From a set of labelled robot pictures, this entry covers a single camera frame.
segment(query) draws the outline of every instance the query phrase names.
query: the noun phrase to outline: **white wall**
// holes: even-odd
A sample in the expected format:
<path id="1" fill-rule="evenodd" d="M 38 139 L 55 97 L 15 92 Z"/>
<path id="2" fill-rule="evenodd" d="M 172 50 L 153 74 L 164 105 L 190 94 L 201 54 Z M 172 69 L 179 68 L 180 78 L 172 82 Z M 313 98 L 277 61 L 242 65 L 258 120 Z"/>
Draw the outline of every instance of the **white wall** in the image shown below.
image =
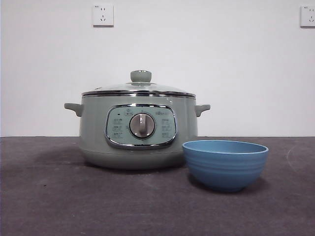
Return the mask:
<path id="1" fill-rule="evenodd" d="M 1 1 L 1 136 L 76 136 L 63 104 L 135 69 L 212 105 L 199 135 L 315 135 L 314 0 L 113 0 L 113 28 L 94 2 Z"/>

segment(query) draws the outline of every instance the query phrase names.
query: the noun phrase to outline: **pot handle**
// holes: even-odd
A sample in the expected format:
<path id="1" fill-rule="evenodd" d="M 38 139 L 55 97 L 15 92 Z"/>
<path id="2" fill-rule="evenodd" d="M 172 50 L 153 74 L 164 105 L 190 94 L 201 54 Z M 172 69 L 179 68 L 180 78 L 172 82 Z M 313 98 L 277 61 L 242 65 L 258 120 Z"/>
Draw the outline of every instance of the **pot handle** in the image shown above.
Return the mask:
<path id="1" fill-rule="evenodd" d="M 195 106 L 195 111 L 196 111 L 196 116 L 199 117 L 202 112 L 206 110 L 210 110 L 211 106 L 210 105 L 199 105 Z"/>
<path id="2" fill-rule="evenodd" d="M 64 108 L 75 111 L 78 117 L 82 116 L 83 105 L 76 103 L 65 103 Z"/>

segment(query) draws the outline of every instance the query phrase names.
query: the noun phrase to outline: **bowl rim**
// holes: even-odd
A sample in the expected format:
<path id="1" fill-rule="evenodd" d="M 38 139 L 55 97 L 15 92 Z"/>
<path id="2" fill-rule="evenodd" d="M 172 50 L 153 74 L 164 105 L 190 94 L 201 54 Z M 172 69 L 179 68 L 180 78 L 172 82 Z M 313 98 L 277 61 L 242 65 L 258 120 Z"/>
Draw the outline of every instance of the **bowl rim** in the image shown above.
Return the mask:
<path id="1" fill-rule="evenodd" d="M 187 147 L 188 143 L 197 143 L 197 142 L 231 142 L 231 143 L 244 143 L 244 144 L 252 144 L 255 146 L 260 146 L 264 148 L 265 150 L 263 151 L 256 151 L 256 152 L 222 152 L 222 151 L 206 151 L 206 150 L 199 150 L 196 148 L 190 148 Z M 269 151 L 269 148 L 260 145 L 260 144 L 255 144 L 255 143 L 250 143 L 250 142 L 243 142 L 243 141 L 233 141 L 233 140 L 194 140 L 194 141 L 188 141 L 182 144 L 183 149 L 189 149 L 192 151 L 198 151 L 198 152 L 205 152 L 205 153 L 216 153 L 216 154 L 230 154 L 230 155 L 248 155 L 248 154 L 258 154 L 258 153 L 265 153 Z"/>

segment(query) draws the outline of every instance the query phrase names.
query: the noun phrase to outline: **glass lid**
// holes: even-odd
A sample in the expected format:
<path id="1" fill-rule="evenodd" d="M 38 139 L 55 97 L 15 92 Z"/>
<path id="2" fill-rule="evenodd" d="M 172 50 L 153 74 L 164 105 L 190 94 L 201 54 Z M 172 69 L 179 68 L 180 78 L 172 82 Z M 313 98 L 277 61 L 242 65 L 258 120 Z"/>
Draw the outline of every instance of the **glass lid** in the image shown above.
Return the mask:
<path id="1" fill-rule="evenodd" d="M 102 94 L 144 94 L 148 96 L 150 94 L 160 95 L 176 95 L 176 96 L 189 96 L 196 97 L 195 94 L 188 93 L 178 88 L 158 85 L 151 83 L 152 74 L 147 70 L 136 70 L 130 73 L 131 82 L 121 85 L 113 85 L 108 87 L 96 88 L 92 91 L 82 93 L 83 96 L 87 95 L 102 95 Z"/>

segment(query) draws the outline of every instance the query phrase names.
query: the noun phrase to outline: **chrome trim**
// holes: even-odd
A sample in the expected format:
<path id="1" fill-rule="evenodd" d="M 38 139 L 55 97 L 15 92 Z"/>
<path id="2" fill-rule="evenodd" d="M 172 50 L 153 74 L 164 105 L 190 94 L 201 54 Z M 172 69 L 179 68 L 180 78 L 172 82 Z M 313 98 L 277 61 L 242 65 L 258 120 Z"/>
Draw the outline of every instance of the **chrome trim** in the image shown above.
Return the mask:
<path id="1" fill-rule="evenodd" d="M 150 72 L 151 73 L 151 71 L 148 71 L 148 70 L 133 70 L 132 72 Z"/>
<path id="2" fill-rule="evenodd" d="M 103 91 L 88 91 L 82 93 L 82 96 L 86 95 L 101 95 L 101 94 L 149 94 L 149 95 L 176 95 L 176 96 L 187 96 L 196 97 L 193 93 L 188 92 L 175 92 L 175 91 L 149 91 L 149 90 L 103 90 Z"/>
<path id="3" fill-rule="evenodd" d="M 117 107 L 150 107 L 150 106 L 154 106 L 154 107 L 161 107 L 161 108 L 167 108 L 169 109 L 174 117 L 174 125 L 175 125 L 175 134 L 172 137 L 172 139 L 170 139 L 169 141 L 165 142 L 165 143 L 161 143 L 161 144 L 121 144 L 121 143 L 117 143 L 114 140 L 112 140 L 108 134 L 107 134 L 107 125 L 108 125 L 108 119 L 109 119 L 109 114 L 111 113 L 111 111 Z M 117 106 L 113 106 L 109 109 L 108 113 L 107 113 L 107 120 L 106 120 L 106 126 L 105 126 L 105 138 L 106 141 L 108 142 L 108 144 L 114 146 L 115 148 L 121 148 L 121 149 L 130 149 L 130 150 L 149 150 L 149 149 L 158 149 L 158 148 L 166 148 L 168 145 L 170 145 L 174 139 L 177 136 L 177 119 L 175 116 L 175 113 L 173 111 L 172 108 L 170 108 L 169 106 L 165 106 L 165 105 L 156 105 L 156 104 L 126 104 L 126 105 L 117 105 Z"/>
<path id="4" fill-rule="evenodd" d="M 124 94 L 95 94 L 95 95 L 83 95 L 85 97 L 179 97 L 179 98 L 190 98 L 196 100 L 195 97 L 191 96 L 178 96 L 178 95 L 166 95 L 166 94 L 145 94 L 145 93 L 124 93 Z"/>

